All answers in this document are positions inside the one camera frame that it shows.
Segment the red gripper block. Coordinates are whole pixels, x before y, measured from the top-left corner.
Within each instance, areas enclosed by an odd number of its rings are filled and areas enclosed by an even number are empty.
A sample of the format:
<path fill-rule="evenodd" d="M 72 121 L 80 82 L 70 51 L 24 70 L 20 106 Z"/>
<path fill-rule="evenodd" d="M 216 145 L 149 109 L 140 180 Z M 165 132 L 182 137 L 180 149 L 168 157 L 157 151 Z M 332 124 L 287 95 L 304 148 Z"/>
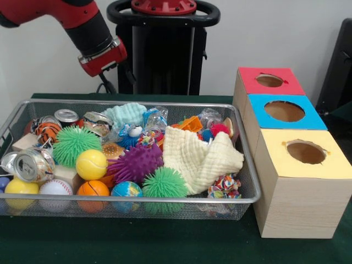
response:
<path fill-rule="evenodd" d="M 125 71 L 126 77 L 131 85 L 135 85 L 136 78 L 133 71 L 129 67 L 127 60 L 127 50 L 122 40 L 116 36 L 112 43 L 101 53 L 94 56 L 79 56 L 79 63 L 83 70 L 91 77 L 99 75 L 102 83 L 98 85 L 98 92 L 104 87 L 107 94 L 117 94 L 114 85 L 107 80 L 104 71 L 111 68 L 115 64 L 120 64 Z"/>

